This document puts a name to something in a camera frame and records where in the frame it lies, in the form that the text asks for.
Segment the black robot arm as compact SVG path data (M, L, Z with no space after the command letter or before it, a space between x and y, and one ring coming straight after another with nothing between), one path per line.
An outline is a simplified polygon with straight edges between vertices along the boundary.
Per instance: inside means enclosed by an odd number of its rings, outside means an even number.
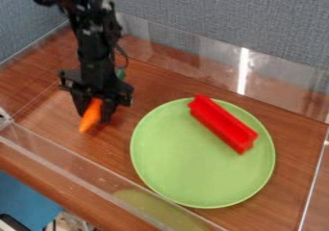
M122 27L115 16L114 0L34 0L55 6L67 15L78 40L78 69L59 71L60 87L71 92L78 113L86 114L91 100L101 104L101 121L109 123L119 106L133 102L134 88L123 81L123 68L115 65Z

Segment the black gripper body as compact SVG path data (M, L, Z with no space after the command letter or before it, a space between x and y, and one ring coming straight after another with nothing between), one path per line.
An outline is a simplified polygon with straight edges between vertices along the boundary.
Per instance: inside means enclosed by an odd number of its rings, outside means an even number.
M94 72L83 76L81 69L66 69L59 71L58 77L60 79L60 87L70 93L72 89L86 91L87 87L94 87L103 92L113 91L118 93L119 105L131 105L134 88L115 75L113 70L110 72Z

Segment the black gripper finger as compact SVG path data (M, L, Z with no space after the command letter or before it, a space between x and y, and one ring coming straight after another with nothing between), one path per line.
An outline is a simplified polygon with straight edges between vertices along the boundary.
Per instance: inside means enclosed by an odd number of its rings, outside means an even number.
M111 122L115 113L117 103L113 99L105 99L101 109L101 122L107 124Z
M71 95L79 116L83 116L85 111L89 107L89 103L91 101L91 95L85 90L76 89L72 89Z

